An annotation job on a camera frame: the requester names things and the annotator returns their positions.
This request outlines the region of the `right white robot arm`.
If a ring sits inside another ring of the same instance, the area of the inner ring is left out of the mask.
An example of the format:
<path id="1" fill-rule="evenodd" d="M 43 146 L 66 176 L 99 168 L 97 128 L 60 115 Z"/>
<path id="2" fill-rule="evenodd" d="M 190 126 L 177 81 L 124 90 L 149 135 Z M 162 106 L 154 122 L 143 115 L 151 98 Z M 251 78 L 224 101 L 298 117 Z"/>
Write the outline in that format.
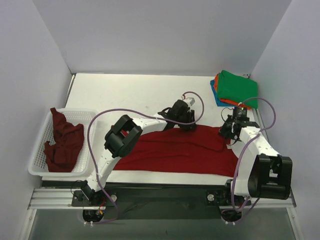
<path id="1" fill-rule="evenodd" d="M 243 106 L 234 107 L 218 132 L 238 154 L 230 187 L 221 192 L 222 200 L 227 204 L 240 196 L 286 200 L 291 193 L 293 162 L 269 144 L 247 112 Z"/>

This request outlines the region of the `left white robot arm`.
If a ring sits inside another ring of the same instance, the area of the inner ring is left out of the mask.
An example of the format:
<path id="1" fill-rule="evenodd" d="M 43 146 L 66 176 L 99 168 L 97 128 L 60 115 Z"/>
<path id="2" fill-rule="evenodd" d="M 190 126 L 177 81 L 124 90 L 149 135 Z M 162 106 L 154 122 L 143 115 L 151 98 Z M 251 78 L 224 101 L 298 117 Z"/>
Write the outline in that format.
<path id="1" fill-rule="evenodd" d="M 96 160 L 88 142 L 88 148 L 93 160 L 94 170 L 84 181 L 80 189 L 83 200 L 90 206 L 101 201 L 101 191 L 106 184 L 108 176 L 119 162 L 135 147 L 141 135 L 153 132 L 163 132 L 176 125 L 186 131 L 196 128 L 195 111 L 191 106 L 195 103 L 193 97 L 177 100 L 172 107 L 167 107 L 153 116 L 141 114 L 140 118 L 131 118 L 127 114 L 110 128 L 104 137 L 104 150 Z"/>

